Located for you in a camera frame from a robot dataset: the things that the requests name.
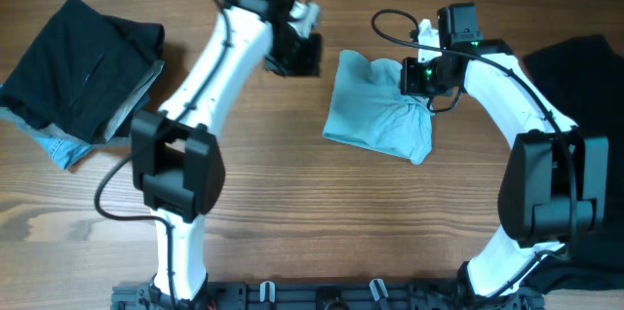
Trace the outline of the light blue t-shirt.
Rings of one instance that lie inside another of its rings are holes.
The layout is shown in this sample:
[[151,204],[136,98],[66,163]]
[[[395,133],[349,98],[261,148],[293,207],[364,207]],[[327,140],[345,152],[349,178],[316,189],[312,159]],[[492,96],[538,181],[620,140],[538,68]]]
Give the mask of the light blue t-shirt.
[[431,113],[401,94],[401,69],[389,58],[342,51],[323,137],[421,164],[432,150]]

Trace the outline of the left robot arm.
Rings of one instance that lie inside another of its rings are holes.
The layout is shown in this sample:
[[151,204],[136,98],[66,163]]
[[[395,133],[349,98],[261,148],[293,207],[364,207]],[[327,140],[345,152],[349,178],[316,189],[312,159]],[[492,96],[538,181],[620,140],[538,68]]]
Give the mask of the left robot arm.
[[133,119],[133,182],[157,223],[158,270],[138,292],[144,309],[210,307],[204,222],[225,181],[218,138],[253,71],[320,73],[320,7],[310,0],[222,0],[188,76],[155,112]]

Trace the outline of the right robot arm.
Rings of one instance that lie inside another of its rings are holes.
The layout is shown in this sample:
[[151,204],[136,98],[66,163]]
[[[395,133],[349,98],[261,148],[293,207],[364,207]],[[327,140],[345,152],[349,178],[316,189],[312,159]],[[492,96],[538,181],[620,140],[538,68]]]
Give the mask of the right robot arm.
[[608,142],[582,132],[543,96],[502,40],[480,31],[473,4],[419,21],[401,91],[409,96],[476,99],[508,141],[511,154],[497,198],[499,227],[452,279],[416,280],[416,309],[536,309],[543,298],[525,278],[543,261],[567,261],[576,239],[605,214]]

